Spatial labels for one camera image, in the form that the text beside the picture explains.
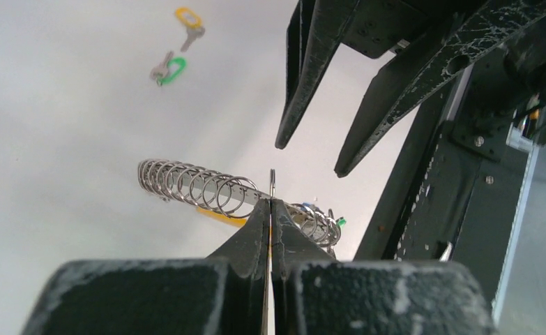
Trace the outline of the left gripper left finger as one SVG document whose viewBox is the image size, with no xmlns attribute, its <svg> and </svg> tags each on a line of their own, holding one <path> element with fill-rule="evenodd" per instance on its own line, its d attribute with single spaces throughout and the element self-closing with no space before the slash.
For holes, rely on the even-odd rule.
<svg viewBox="0 0 546 335">
<path fill-rule="evenodd" d="M 265 334 L 271 201 L 199 259 L 76 260 L 43 288 L 24 334 Z"/>
</svg>

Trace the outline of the key with yellow tag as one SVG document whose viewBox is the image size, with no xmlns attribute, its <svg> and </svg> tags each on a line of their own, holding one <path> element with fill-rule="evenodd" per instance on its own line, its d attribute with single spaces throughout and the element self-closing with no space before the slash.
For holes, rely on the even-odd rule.
<svg viewBox="0 0 546 335">
<path fill-rule="evenodd" d="M 202 24 L 201 17 L 187 7 L 177 8 L 174 11 L 174 16 L 186 29 L 187 38 L 180 51 L 187 52 L 190 46 L 205 34 L 205 27 Z"/>
</svg>

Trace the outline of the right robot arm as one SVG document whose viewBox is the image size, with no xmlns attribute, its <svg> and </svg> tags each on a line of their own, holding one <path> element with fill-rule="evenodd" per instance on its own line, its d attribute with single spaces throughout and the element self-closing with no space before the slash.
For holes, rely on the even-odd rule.
<svg viewBox="0 0 546 335">
<path fill-rule="evenodd" d="M 546 1 L 299 1 L 286 35 L 284 149 L 337 49 L 394 57 L 372 79 L 335 165 L 347 176 L 416 106 L 488 55 L 522 93 L 546 90 Z"/>
</svg>

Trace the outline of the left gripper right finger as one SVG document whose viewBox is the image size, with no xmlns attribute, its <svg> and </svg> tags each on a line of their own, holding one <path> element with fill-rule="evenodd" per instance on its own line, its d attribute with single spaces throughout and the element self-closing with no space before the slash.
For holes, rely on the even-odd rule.
<svg viewBox="0 0 546 335">
<path fill-rule="evenodd" d="M 480 286 L 456 262 L 339 262 L 271 201 L 277 334 L 495 334 Z"/>
</svg>

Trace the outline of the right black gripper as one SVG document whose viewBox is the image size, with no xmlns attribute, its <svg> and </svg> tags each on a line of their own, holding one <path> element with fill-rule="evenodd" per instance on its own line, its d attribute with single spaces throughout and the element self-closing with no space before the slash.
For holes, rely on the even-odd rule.
<svg viewBox="0 0 546 335">
<path fill-rule="evenodd" d="M 341 42 L 371 59 L 399 53 L 372 79 L 347 133 L 335 165 L 345 177 L 417 105 L 545 16 L 546 1 L 299 1 L 275 147 L 288 145 Z"/>
</svg>

